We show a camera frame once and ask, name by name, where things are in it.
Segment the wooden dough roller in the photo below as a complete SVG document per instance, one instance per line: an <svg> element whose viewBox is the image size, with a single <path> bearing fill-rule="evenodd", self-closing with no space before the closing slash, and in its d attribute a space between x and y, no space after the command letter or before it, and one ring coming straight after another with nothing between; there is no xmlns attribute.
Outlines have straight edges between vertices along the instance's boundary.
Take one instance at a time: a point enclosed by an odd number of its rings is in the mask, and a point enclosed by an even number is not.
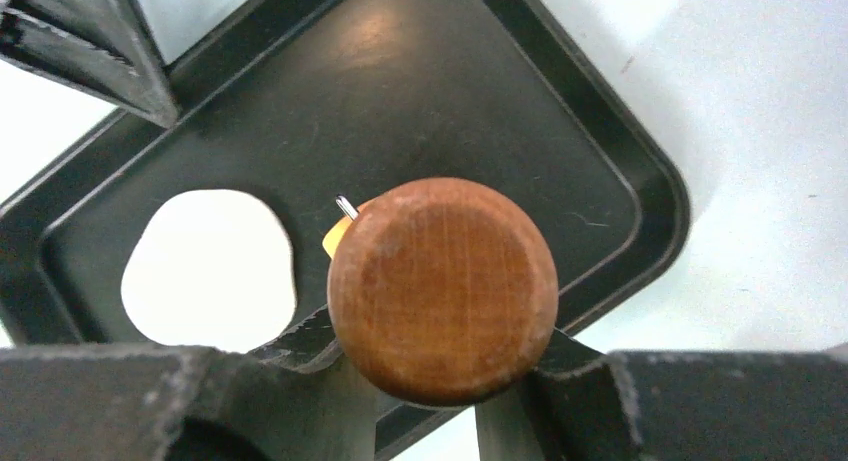
<svg viewBox="0 0 848 461"><path fill-rule="evenodd" d="M363 204L325 238L341 349L383 392L424 406L487 399L552 336L559 285L547 242L482 184L427 178Z"/></svg>

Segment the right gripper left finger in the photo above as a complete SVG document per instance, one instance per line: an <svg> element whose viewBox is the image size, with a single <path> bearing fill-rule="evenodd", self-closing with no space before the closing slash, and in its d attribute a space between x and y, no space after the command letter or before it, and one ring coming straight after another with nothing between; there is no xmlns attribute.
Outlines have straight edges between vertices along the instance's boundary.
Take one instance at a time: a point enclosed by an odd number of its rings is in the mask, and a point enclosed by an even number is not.
<svg viewBox="0 0 848 461"><path fill-rule="evenodd" d="M248 354L151 343L1 353L5 460L371 460L374 390L325 310Z"/></svg>

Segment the white dough ball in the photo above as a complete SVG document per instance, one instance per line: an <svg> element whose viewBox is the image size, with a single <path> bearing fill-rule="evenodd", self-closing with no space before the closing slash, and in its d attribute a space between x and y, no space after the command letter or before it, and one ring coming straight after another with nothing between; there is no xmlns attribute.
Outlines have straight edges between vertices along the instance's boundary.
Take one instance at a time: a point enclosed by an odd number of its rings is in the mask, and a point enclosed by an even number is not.
<svg viewBox="0 0 848 461"><path fill-rule="evenodd" d="M127 262L121 297L154 342L246 353L292 321L292 265L282 222L257 197L188 191L152 216Z"/></svg>

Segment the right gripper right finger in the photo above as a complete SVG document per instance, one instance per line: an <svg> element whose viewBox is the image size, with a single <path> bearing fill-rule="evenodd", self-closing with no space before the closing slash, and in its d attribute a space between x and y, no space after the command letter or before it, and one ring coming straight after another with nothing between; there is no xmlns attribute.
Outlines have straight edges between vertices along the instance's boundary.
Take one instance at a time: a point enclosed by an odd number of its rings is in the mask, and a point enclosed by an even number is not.
<svg viewBox="0 0 848 461"><path fill-rule="evenodd" d="M847 350L603 354L556 332L475 414L484 460L843 460Z"/></svg>

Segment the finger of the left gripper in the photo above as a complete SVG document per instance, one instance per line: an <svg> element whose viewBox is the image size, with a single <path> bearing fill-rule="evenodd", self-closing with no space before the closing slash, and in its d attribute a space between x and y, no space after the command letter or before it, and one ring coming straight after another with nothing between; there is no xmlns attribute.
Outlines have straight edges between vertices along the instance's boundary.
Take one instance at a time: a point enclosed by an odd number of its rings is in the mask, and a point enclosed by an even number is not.
<svg viewBox="0 0 848 461"><path fill-rule="evenodd" d="M179 118L138 0L1 0L1 59L162 127Z"/></svg>

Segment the black baking tray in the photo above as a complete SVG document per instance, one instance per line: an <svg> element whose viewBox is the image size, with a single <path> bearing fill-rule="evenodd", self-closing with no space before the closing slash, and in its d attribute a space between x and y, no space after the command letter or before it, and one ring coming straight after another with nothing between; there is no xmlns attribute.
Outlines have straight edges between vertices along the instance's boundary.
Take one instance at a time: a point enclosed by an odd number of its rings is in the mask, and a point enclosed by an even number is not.
<svg viewBox="0 0 848 461"><path fill-rule="evenodd" d="M679 174L538 0L248 0L165 73L172 126L115 111L2 205L15 348L150 343L121 279L154 213L187 191L252 194L289 235L294 318L252 352L327 312L337 194L429 176L504 193L550 246L567 336L656 279L688 233ZM371 460L448 419L375 400Z"/></svg>

